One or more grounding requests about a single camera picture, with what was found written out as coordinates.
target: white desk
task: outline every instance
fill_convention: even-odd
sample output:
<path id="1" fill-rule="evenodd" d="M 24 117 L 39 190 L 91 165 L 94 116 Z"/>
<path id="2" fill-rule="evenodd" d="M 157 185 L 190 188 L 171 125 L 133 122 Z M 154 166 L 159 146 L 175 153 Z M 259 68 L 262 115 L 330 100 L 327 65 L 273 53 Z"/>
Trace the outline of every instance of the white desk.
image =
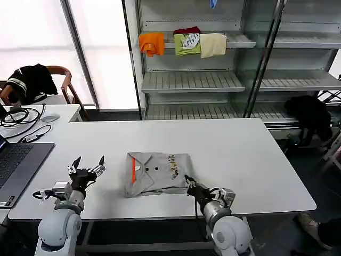
<path id="1" fill-rule="evenodd" d="M 107 170 L 87 189 L 83 220 L 194 216 L 194 198 L 182 195 L 123 198 L 129 151 L 189 153 L 203 184 L 237 194 L 234 214 L 300 212 L 316 204 L 260 119 L 74 122 L 56 134 L 56 147 L 14 209 L 11 220 L 41 219 L 54 209 L 32 193 L 69 181 L 67 166 L 78 156 L 92 167 L 105 155 Z"/>
<path id="2" fill-rule="evenodd" d="M 37 109 L 39 112 L 42 111 L 42 106 L 31 105 L 31 106 L 23 106 L 23 107 L 34 108 L 34 109 Z M 77 119 L 79 119 L 79 110 L 80 110 L 79 105 L 46 105 L 46 110 L 45 110 L 45 113 L 43 114 L 43 117 L 48 116 L 50 114 L 58 114 L 60 115 L 60 118 L 58 120 L 51 122 L 51 123 L 44 123 L 44 122 L 39 121 L 30 131 L 24 133 L 21 136 L 9 139 L 9 141 L 17 142 L 25 134 L 28 134 L 34 131 L 35 129 L 42 127 L 46 124 L 50 124 L 52 126 L 52 130 L 48 134 L 43 136 L 39 140 L 39 142 L 54 142 L 55 138 L 58 137 L 58 133 L 65 132 L 65 129 L 63 128 L 64 125 L 67 125 L 69 122 L 76 121 Z M 35 117 L 35 113 L 31 114 L 31 111 L 30 111 L 29 118 L 34 118 L 34 117 Z M 0 134 L 4 137 L 15 135 L 24 131 L 30 125 L 32 124 L 19 125 L 14 129 L 0 127 Z M 10 210 L 0 209 L 0 223 L 4 223 L 9 211 Z"/>

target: black jacket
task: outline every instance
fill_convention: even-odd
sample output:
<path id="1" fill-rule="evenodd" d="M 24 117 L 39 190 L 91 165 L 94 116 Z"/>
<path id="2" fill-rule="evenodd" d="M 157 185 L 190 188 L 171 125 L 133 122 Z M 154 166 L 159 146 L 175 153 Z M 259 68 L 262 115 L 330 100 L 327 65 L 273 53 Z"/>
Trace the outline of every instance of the black jacket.
<path id="1" fill-rule="evenodd" d="M 307 128 L 310 136 L 316 133 L 322 141 L 332 137 L 331 116 L 326 104 L 312 96 L 299 96 L 285 104 L 288 114 L 297 118 L 301 128 Z"/>
<path id="2" fill-rule="evenodd" d="M 26 66 L 17 69 L 7 80 L 6 86 L 12 86 L 13 93 L 9 95 L 9 101 L 22 105 L 29 105 L 46 98 L 47 94 L 58 94 L 48 69 L 40 64 Z"/>

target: blue tag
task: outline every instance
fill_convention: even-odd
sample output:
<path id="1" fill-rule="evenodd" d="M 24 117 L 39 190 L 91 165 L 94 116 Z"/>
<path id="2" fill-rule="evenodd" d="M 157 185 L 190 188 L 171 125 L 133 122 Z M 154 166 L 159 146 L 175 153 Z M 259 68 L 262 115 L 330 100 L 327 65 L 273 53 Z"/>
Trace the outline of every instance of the blue tag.
<path id="1" fill-rule="evenodd" d="M 218 0 L 210 0 L 211 3 L 211 8 L 214 9 L 215 6 L 217 5 Z"/>

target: computer mouse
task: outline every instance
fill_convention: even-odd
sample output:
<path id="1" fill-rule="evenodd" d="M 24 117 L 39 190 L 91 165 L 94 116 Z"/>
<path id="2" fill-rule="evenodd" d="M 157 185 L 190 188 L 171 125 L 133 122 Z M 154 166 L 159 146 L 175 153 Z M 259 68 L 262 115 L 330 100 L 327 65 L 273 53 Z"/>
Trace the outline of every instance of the computer mouse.
<path id="1" fill-rule="evenodd" d="M 42 122 L 45 122 L 45 123 L 51 123 L 53 121 L 56 121 L 58 120 L 60 117 L 60 115 L 58 114 L 50 114 L 48 116 L 44 116 L 42 119 L 40 119 Z"/>

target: person's leg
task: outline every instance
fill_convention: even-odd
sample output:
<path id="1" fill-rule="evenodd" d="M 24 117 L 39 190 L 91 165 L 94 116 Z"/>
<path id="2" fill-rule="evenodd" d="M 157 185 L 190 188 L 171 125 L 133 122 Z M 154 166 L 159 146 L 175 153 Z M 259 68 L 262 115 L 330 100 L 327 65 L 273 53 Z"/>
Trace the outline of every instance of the person's leg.
<path id="1" fill-rule="evenodd" d="M 319 245 L 326 249 L 326 250 L 331 250 L 332 246 L 329 244 L 326 244 L 326 238 L 327 237 L 327 229 L 325 227 L 323 227 L 321 229 L 321 235 L 323 235 L 324 240 L 322 241 L 320 238 L 320 228 L 319 228 L 319 223 L 317 221 L 315 221 L 309 214 L 307 213 L 303 213 L 300 214 L 298 216 L 298 221 L 301 224 L 302 228 L 304 229 L 304 231 L 306 231 L 311 237 L 313 237 L 318 243 Z M 328 234 L 328 236 L 337 236 L 338 233 L 332 233 L 332 234 Z"/>
<path id="2" fill-rule="evenodd" d="M 327 244 L 329 246 L 341 245 L 340 232 L 341 218 L 319 224 L 318 233 L 323 244 Z"/>

